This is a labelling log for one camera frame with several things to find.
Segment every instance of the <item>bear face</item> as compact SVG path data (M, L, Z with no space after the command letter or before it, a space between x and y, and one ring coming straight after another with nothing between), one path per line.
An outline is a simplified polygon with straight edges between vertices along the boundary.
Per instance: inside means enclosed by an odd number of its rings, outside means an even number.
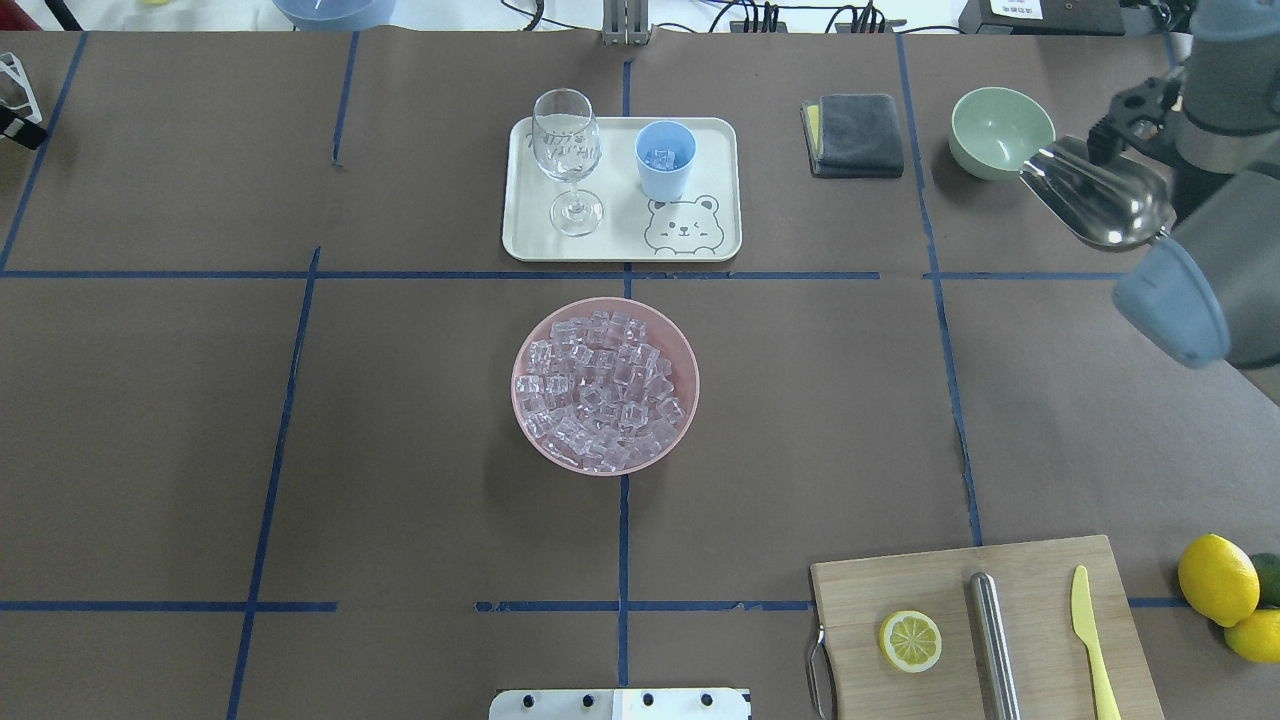
M724 242L717 210L719 201L710 195L676 202L650 200L649 211L653 215L644 231L644 241L653 247L654 255L660 255L663 250L669 250L672 255L695 255L699 251L714 255Z

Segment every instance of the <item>white floor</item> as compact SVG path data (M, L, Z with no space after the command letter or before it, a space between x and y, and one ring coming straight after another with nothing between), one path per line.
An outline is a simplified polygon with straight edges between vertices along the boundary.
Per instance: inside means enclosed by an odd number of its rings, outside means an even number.
M532 10L534 0L508 0ZM59 29L44 0L18 0L18 4L45 29ZM783 9L780 19L791 32L822 32L836 8L836 0L782 0L781 5L829 6L822 10ZM906 20L905 27L955 24L965 0L879 0L890 19ZM142 0L67 0L86 29L132 31L287 31L292 26L271 0L170 0L148 5ZM602 0L547 0L545 17L563 23L598 28ZM650 0L650 22L681 23L705 31L718 6L703 0ZM717 32L727 32L730 19L740 19L741 9L730 10ZM512 12L499 0L399 0L392 23L415 29L520 29L529 18ZM544 24L544 29L554 29Z

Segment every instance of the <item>cutting board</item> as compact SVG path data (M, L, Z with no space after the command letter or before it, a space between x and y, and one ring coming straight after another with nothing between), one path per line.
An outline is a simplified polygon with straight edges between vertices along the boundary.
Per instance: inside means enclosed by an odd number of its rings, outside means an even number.
M996 579L1021 716L1092 720L1084 644L1071 632L1071 575L1089 569L1102 655L1124 720L1164 719L1106 536L819 562L818 619L845 719L983 720L980 651L970 633L969 577ZM909 674L882 656L879 625L919 610L942 633L932 669Z

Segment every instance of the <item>red object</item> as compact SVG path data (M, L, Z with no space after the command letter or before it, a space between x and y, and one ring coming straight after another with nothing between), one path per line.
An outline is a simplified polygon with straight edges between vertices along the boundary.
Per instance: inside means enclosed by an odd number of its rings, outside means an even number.
M40 29L17 0L0 0L0 29Z

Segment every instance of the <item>gray towel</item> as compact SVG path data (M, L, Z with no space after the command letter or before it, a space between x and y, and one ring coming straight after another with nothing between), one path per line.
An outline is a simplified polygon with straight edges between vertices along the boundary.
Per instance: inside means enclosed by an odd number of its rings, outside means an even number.
M814 176L902 177L902 133L888 95L823 95L803 111Z

